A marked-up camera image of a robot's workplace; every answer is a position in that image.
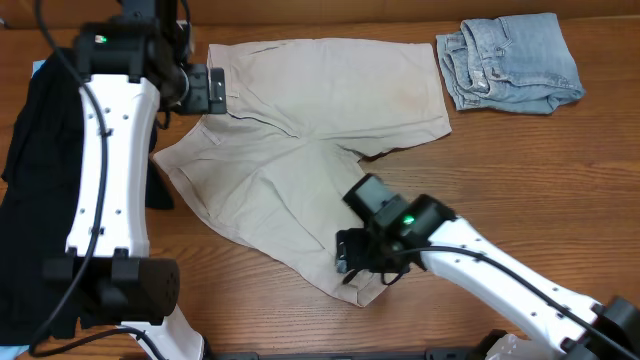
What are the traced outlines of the beige khaki shorts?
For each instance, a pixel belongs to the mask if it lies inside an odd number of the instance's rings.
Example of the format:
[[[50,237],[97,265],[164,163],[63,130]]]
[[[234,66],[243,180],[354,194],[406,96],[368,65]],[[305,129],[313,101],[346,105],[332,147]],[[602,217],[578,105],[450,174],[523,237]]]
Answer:
[[[344,195],[359,162],[446,136],[451,126],[428,43],[325,38],[211,45],[226,108],[206,115],[157,165],[211,229],[363,307],[383,291],[336,271],[337,232],[360,225]]]

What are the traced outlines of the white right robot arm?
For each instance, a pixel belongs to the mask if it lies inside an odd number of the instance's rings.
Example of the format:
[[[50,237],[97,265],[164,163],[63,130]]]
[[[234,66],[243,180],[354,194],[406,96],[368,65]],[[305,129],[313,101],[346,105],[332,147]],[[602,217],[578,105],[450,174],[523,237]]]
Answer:
[[[465,289],[516,325],[548,359],[636,359],[639,309],[564,288],[493,245],[439,200],[408,202],[374,174],[344,196],[362,220],[336,234],[336,268],[399,280],[412,265]]]

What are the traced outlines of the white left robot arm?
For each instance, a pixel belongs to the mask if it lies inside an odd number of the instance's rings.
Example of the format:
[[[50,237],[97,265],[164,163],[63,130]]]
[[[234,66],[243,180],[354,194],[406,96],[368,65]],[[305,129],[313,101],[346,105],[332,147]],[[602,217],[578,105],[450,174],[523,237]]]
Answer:
[[[189,5],[125,1],[83,25],[64,65],[79,85],[84,137],[77,207],[44,279],[64,288],[102,336],[132,336],[151,359],[210,359],[207,339],[178,306],[175,260],[150,254],[145,193],[150,140],[172,114],[222,114],[224,73],[193,64]]]

